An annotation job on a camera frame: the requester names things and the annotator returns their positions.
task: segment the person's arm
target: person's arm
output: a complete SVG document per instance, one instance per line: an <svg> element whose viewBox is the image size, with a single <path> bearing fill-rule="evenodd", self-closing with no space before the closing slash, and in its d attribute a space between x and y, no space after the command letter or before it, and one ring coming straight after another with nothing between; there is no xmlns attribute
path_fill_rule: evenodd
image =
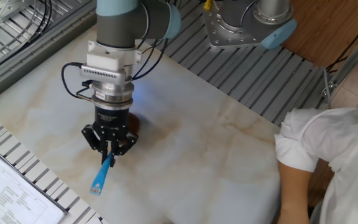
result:
<svg viewBox="0 0 358 224"><path fill-rule="evenodd" d="M308 184L311 173L278 163L282 206L278 224L309 224Z"/></svg>

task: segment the robotic arm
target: robotic arm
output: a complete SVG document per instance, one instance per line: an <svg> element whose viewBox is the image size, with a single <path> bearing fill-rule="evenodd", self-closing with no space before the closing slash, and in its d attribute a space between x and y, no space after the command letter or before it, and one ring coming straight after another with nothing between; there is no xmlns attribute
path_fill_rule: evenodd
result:
<svg viewBox="0 0 358 224"><path fill-rule="evenodd" d="M96 13L97 39L88 43L86 63L69 64L81 68L81 76L89 79L83 82L85 90L92 88L94 93L91 98L81 91L71 95L94 103L94 123L86 125L82 133L91 148L102 154L102 163L111 156L112 167L115 158L137 141L137 135L128 129L134 91L132 65L142 57L135 40L175 37L181 16L175 6L158 0L97 0Z"/></svg>
<svg viewBox="0 0 358 224"><path fill-rule="evenodd" d="M275 47L296 27L295 21L287 22L292 14L288 0L224 2L225 7L219 9L216 16L212 16L213 7L205 11L208 32L213 32L209 37L216 39L216 44L226 43L215 47L238 47L236 39L241 45ZM64 69L69 65L80 67L81 76L89 79L83 82L85 89L77 94L72 94L66 85L65 88L72 96L95 105L94 123L86 125L82 133L91 148L102 154L102 164L109 159L111 161L107 163L112 167L115 158L124 155L137 141L136 133L131 133L128 128L131 115L129 108L133 103L132 81L138 78L132 77L132 66L141 63L142 58L142 51L135 47L135 40L175 37L180 30L181 16L174 5L159 0L97 0L96 13L97 39L88 43L86 63L66 64L62 70L62 79L65 85ZM217 37L220 29L222 37ZM247 38L250 38L251 43L245 41ZM89 88L93 89L91 98L80 94Z"/></svg>

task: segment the person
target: person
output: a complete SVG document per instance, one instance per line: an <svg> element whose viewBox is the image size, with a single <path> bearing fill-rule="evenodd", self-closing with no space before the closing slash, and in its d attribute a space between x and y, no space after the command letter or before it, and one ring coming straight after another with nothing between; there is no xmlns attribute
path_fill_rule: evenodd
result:
<svg viewBox="0 0 358 224"><path fill-rule="evenodd" d="M293 110L275 140L282 182L278 224L358 224L358 109ZM335 175L311 221L308 183L319 158Z"/></svg>

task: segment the white marble surface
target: white marble surface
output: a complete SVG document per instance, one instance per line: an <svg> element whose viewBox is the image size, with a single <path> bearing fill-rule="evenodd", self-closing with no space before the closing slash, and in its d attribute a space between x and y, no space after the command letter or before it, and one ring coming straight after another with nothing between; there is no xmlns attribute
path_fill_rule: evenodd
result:
<svg viewBox="0 0 358 224"><path fill-rule="evenodd" d="M139 141L110 169L101 196L90 195L101 155L80 130L94 106L67 94L60 70L84 62L95 38L89 30L0 95L0 123L110 224L270 223L278 127L168 57L134 82ZM76 68L66 79L80 88Z"/></svg>

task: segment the white shirt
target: white shirt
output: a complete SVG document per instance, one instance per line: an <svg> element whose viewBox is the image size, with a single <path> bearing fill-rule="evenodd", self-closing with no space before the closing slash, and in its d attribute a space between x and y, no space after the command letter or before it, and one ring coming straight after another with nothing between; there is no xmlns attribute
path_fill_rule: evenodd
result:
<svg viewBox="0 0 358 224"><path fill-rule="evenodd" d="M293 110L275 139L281 163L313 172L322 158L335 172L319 224L358 223L358 109Z"/></svg>

